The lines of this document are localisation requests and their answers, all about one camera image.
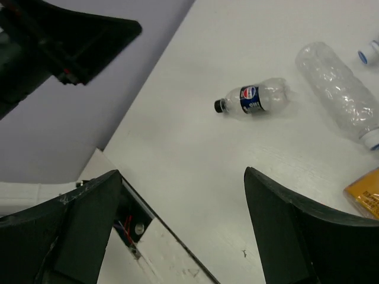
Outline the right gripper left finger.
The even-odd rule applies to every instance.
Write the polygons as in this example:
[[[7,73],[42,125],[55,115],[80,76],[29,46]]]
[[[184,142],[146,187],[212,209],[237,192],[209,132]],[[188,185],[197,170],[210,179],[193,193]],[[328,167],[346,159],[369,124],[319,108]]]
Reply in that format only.
[[[97,283],[122,188],[109,171],[1,218],[1,283]]]

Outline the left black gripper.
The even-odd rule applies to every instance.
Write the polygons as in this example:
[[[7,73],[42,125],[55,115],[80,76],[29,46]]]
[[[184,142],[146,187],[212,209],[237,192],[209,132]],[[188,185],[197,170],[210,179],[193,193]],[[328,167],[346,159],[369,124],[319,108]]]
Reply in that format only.
[[[55,76],[88,84],[141,33],[135,20],[1,1],[1,118]]]

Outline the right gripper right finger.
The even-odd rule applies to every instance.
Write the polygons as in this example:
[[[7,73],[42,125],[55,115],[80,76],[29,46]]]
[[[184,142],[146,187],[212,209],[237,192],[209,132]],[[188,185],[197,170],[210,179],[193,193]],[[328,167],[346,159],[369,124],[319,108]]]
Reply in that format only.
[[[266,283],[378,283],[378,221],[322,205],[248,167],[246,201]]]

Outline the orange juice bottle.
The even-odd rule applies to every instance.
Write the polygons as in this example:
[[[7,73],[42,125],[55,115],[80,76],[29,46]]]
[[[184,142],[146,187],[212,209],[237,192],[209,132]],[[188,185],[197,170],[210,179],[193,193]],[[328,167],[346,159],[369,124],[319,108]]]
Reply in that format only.
[[[365,218],[378,220],[378,168],[347,186],[343,194]]]

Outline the pepsi bottle black cap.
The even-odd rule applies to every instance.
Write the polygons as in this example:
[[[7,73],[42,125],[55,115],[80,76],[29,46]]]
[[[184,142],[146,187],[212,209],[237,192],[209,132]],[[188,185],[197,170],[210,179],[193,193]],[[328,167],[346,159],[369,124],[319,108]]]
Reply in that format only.
[[[290,88],[283,78],[270,78],[252,85],[231,90],[214,102],[214,110],[233,118],[257,113],[278,113],[289,103]]]

